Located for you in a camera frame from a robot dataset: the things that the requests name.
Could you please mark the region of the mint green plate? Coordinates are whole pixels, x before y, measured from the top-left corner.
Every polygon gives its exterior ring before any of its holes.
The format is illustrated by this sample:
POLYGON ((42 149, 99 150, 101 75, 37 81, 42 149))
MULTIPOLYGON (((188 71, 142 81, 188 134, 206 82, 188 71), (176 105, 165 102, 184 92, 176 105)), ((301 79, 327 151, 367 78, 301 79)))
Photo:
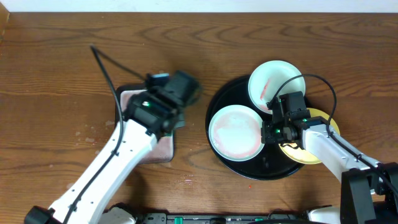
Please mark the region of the mint green plate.
POLYGON ((258 66, 249 77, 249 98, 257 109, 272 114, 267 103, 287 80, 301 74, 299 69, 291 63, 282 60, 265 62, 258 66))
POLYGON ((262 118, 251 108, 229 105, 210 120, 208 137, 223 158, 243 162, 256 157, 264 148, 261 141, 262 118))

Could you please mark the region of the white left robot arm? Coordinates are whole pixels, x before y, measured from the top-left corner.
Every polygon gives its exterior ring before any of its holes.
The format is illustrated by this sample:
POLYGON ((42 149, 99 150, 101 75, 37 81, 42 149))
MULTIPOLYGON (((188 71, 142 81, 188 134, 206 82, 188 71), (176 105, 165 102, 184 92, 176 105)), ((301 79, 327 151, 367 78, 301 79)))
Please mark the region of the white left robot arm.
POLYGON ((189 90, 155 86, 116 97, 119 122, 104 148, 80 178, 49 208, 34 206, 25 223, 98 223, 131 171, 165 135, 185 124, 189 90))

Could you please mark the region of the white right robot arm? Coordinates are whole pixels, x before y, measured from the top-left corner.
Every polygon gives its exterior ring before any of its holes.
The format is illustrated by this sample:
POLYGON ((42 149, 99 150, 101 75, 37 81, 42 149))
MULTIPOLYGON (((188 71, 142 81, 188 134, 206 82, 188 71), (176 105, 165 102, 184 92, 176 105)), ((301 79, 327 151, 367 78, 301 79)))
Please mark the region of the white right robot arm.
POLYGON ((397 163, 383 164, 356 149, 336 134, 322 117, 263 122, 264 144, 297 146, 308 151, 340 181, 339 208, 318 208, 307 213, 318 223, 397 223, 397 163))

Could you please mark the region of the yellow plate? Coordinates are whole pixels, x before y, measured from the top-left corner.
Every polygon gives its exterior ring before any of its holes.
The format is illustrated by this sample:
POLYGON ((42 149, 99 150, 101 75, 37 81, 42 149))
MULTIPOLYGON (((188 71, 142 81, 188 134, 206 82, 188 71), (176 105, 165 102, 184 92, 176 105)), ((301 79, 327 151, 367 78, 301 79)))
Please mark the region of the yellow plate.
MULTIPOLYGON (((322 118, 328 119, 330 115, 326 114, 325 112, 315 109, 315 108, 308 108, 311 114, 311 117, 321 116, 322 118)), ((282 146, 279 145, 282 152, 292 159, 295 162, 299 162, 301 164, 319 164, 321 160, 315 157, 313 154, 306 150, 302 150, 301 148, 293 149, 296 144, 289 144, 289 146, 282 146)))

